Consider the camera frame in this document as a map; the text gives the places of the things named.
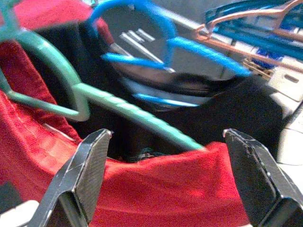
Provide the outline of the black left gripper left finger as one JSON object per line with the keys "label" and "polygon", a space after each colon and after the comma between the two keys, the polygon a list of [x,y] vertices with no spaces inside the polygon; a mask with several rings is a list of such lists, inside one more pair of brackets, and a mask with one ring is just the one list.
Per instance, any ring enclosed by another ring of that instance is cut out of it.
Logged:
{"label": "black left gripper left finger", "polygon": [[103,182],[112,132],[88,135],[54,175],[30,227],[87,227],[92,221]]}

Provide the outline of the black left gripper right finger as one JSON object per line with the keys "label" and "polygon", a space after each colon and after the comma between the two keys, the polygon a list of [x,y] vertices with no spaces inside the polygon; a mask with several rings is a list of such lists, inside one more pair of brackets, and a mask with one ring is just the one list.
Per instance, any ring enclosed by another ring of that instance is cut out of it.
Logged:
{"label": "black left gripper right finger", "polygon": [[301,227],[303,194],[259,141],[223,131],[238,193],[254,227]]}

